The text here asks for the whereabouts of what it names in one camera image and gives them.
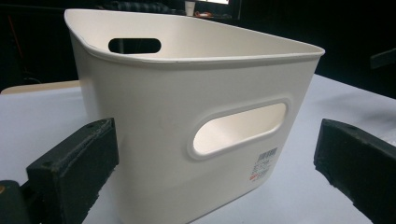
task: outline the bin handle cutout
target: bin handle cutout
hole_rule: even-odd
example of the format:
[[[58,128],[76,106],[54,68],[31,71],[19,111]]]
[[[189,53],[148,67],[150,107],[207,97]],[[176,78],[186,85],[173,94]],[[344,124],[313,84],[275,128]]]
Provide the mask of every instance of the bin handle cutout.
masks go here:
[[[120,54],[157,53],[161,41],[156,38],[113,38],[108,42],[108,49]]]
[[[194,154],[207,157],[252,138],[273,133],[283,123],[286,111],[286,104],[279,103],[212,119],[195,135]]]

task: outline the white table surface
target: white table surface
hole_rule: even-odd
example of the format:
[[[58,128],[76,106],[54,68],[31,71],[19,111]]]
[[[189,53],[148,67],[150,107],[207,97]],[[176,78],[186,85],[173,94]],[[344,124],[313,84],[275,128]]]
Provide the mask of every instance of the white table surface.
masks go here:
[[[396,128],[396,100],[314,76],[269,180],[193,224],[371,223],[315,170],[322,119],[382,137]],[[0,180],[24,183],[26,166],[87,120],[79,87],[0,95]],[[121,223],[106,186],[84,223]]]

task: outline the barcode label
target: barcode label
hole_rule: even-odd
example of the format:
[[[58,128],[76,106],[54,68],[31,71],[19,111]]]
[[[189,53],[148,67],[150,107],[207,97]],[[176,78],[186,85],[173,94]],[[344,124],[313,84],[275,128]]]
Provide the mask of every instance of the barcode label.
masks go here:
[[[250,175],[250,180],[252,182],[263,178],[271,168],[271,161],[276,154],[277,147],[262,153],[254,164],[253,171]]]

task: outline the black rubber block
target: black rubber block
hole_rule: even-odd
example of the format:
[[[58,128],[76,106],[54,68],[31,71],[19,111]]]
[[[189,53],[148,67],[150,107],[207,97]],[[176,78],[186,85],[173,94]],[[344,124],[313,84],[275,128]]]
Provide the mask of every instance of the black rubber block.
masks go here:
[[[324,119],[314,164],[374,223],[396,223],[396,147],[354,126]]]
[[[44,200],[43,223],[82,223],[118,163],[114,120],[102,119],[29,165],[31,188]]]

